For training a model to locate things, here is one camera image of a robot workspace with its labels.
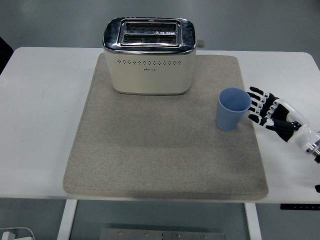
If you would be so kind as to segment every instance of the white robotic arm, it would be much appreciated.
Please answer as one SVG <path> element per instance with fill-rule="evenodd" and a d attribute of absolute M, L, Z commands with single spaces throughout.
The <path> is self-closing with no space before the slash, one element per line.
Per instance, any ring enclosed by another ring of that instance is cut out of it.
<path fill-rule="evenodd" d="M 280 138 L 297 145 L 320 163 L 320 135 L 312 130 L 309 121 L 295 108 L 272 93 L 250 87 L 253 114 L 249 118 L 266 129 L 275 131 Z"/>

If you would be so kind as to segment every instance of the felt pad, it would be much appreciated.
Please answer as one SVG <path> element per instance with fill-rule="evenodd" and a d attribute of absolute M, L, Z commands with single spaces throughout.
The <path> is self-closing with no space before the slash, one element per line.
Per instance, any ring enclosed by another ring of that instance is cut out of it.
<path fill-rule="evenodd" d="M 268 194 L 248 113 L 216 126 L 219 92 L 244 88 L 238 59 L 197 55 L 183 95 L 118 93 L 97 61 L 67 163 L 67 193 L 115 198 L 258 200 Z"/>

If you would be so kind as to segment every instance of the cream toaster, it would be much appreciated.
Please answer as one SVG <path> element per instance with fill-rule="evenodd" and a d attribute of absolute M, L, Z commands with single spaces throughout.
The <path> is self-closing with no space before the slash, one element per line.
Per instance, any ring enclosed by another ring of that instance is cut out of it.
<path fill-rule="evenodd" d="M 197 36 L 186 19 L 115 18 L 105 28 L 103 49 L 120 93 L 180 95 L 191 86 Z"/>

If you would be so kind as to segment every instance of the blue cup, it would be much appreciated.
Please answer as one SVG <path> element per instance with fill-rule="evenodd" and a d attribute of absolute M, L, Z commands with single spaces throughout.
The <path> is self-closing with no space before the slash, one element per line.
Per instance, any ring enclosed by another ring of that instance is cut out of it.
<path fill-rule="evenodd" d="M 218 96 L 216 125 L 223 131 L 233 130 L 251 106 L 249 94 L 237 87 L 222 90 Z"/>

